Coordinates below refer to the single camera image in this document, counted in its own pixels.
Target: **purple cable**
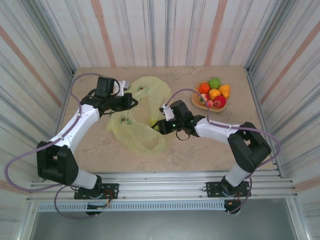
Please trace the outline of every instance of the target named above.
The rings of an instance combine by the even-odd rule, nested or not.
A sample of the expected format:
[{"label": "purple cable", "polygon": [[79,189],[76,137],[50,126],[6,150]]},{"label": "purple cable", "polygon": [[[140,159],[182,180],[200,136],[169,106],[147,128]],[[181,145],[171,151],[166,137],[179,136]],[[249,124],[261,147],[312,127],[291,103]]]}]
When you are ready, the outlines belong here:
[{"label": "purple cable", "polygon": [[[71,82],[71,93],[70,95],[75,99],[76,103],[78,104],[78,109],[79,109],[79,113],[81,114],[81,111],[82,111],[82,108],[81,108],[81,104],[80,104],[80,101],[79,99],[72,93],[72,88],[75,84],[75,82],[83,77],[83,76],[87,76],[87,75],[93,75],[93,76],[99,76],[99,77],[103,77],[102,75],[100,74],[97,74],[97,73],[93,73],[93,72],[87,72],[87,73],[83,73],[83,74],[80,74],[79,76],[77,76],[72,82]],[[62,137],[64,138],[74,127],[75,125],[78,123],[80,119],[80,116],[77,116],[77,118],[75,119],[74,123],[68,128],[67,131],[65,131],[65,133],[62,134]],[[53,185],[50,185],[50,186],[46,186],[46,187],[42,187],[42,188],[37,188],[37,189],[28,189],[28,188],[24,188],[24,187],[20,187],[18,185],[16,185],[9,177],[9,173],[8,173],[8,169],[10,167],[10,165],[12,163],[14,163],[15,161],[21,159],[21,158],[24,158],[28,155],[31,155],[31,154],[34,154],[36,152],[39,152],[39,151],[42,151],[46,148],[49,148],[51,147],[52,145],[55,145],[56,143],[58,143],[59,141],[61,140],[61,138],[58,138],[57,140],[53,141],[53,142],[50,142],[49,144],[47,145],[44,145],[42,147],[39,147],[39,148],[36,148],[32,151],[28,151],[28,152],[25,152],[24,154],[21,154],[19,156],[16,156],[14,157],[13,159],[11,159],[10,161],[8,161],[8,163],[5,165],[4,167],[4,177],[5,179],[7,180],[7,182],[14,188],[20,190],[20,191],[23,191],[23,192],[29,192],[29,193],[34,193],[34,192],[39,192],[39,191],[42,191],[42,190],[46,190],[46,189],[51,189],[51,188],[54,188],[54,187],[57,187],[57,186],[60,186],[61,184],[60,183],[57,183],[57,184],[53,184]]]},{"label": "purple cable", "polygon": [[[224,128],[224,129],[229,129],[229,128],[230,128],[230,127],[227,126],[227,125],[221,125],[221,124],[214,123],[214,122],[211,122],[211,121],[210,121],[210,119],[209,119],[209,113],[210,113],[210,111],[209,111],[209,106],[208,106],[208,104],[206,103],[205,99],[201,96],[201,94],[200,94],[199,92],[193,90],[193,89],[183,88],[183,89],[180,89],[180,90],[176,91],[176,92],[169,98],[169,100],[167,101],[167,103],[166,103],[165,105],[168,105],[168,104],[170,103],[170,101],[171,101],[178,93],[180,93],[180,92],[182,92],[182,91],[191,91],[191,92],[193,92],[193,93],[196,93],[199,97],[201,97],[201,98],[204,100],[204,104],[205,104],[205,106],[206,106],[206,108],[207,108],[206,120],[208,121],[208,123],[209,123],[210,125],[213,125],[213,126],[216,126],[216,127],[220,127],[220,128]],[[252,131],[252,132],[261,133],[261,134],[264,134],[264,135],[267,135],[267,136],[271,137],[271,138],[276,142],[276,144],[277,144],[277,146],[278,146],[278,149],[277,149],[276,153],[275,153],[272,157],[270,157],[268,160],[262,162],[262,163],[258,166],[258,168],[261,167],[261,166],[263,166],[263,165],[265,165],[265,164],[267,164],[267,163],[269,163],[269,162],[271,162],[272,160],[274,160],[274,159],[280,154],[280,152],[281,152],[281,150],[282,150],[281,143],[280,143],[279,139],[278,139],[277,137],[275,137],[274,135],[272,135],[271,133],[269,133],[269,132],[266,132],[266,131],[263,131],[263,130],[259,130],[259,129],[256,129],[256,128],[241,127],[241,126],[232,126],[231,129],[243,130],[243,131]],[[248,195],[245,197],[245,199],[242,201],[242,203],[241,203],[236,209],[230,211],[229,214],[232,214],[232,213],[234,213],[235,211],[237,211],[238,209],[240,209],[240,208],[246,203],[246,201],[248,200],[249,195],[250,195],[250,193],[251,193],[251,189],[252,189],[252,179],[251,179],[251,175],[252,175],[254,172],[255,172],[255,171],[251,172],[248,176],[246,176],[246,179],[249,179],[249,180],[250,180],[250,187],[249,187]]]},{"label": "purple cable", "polygon": [[81,220],[81,219],[89,219],[89,218],[92,218],[94,217],[95,215],[90,215],[90,216],[68,216],[68,215],[65,215],[63,214],[59,209],[58,209],[58,206],[57,206],[57,198],[58,198],[58,194],[61,192],[62,189],[66,188],[68,186],[63,186],[61,187],[55,194],[54,196],[54,201],[53,201],[53,204],[54,204],[54,209],[56,210],[56,212],[58,214],[60,214],[62,217],[65,217],[66,219],[71,219],[71,220]]}]

